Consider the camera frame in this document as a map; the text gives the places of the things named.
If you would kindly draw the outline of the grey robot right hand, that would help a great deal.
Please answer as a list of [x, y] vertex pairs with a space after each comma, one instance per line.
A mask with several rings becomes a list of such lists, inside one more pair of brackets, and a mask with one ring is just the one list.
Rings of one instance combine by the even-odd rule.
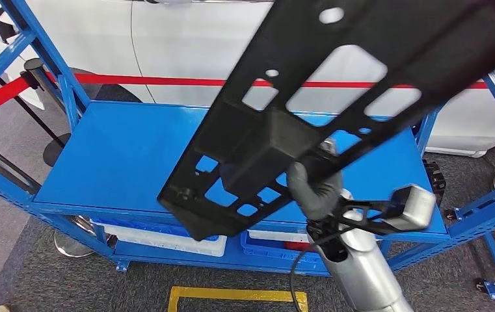
[[340, 171], [316, 184], [310, 184], [307, 170], [301, 162], [294, 162], [288, 168], [286, 183], [291, 197], [309, 220], [321, 220], [329, 215], [339, 202], [343, 190]]

